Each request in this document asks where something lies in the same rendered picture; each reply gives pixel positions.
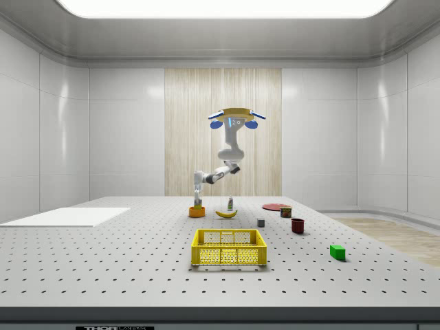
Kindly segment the yellow basket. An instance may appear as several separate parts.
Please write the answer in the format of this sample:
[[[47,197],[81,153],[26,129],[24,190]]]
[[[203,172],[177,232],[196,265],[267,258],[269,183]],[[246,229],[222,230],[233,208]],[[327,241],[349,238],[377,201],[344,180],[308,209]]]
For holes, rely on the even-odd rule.
[[[266,265],[267,245],[256,229],[197,229],[192,265]]]

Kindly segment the drone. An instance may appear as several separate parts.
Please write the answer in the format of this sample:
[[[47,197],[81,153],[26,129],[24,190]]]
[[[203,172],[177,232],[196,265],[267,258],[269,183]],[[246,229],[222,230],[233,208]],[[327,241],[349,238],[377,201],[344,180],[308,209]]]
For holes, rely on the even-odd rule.
[[[232,127],[235,124],[244,124],[249,129],[256,129],[258,123],[254,119],[255,117],[263,120],[266,119],[264,115],[261,115],[246,108],[223,109],[210,115],[208,119],[211,120],[211,129],[218,129],[223,124],[228,124],[229,127]]]

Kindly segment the white board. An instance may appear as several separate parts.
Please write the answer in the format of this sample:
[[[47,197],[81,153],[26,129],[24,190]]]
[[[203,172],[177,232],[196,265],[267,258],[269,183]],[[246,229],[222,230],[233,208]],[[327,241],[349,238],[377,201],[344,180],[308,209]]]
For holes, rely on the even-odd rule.
[[[130,208],[59,208],[0,224],[0,227],[95,227]]]

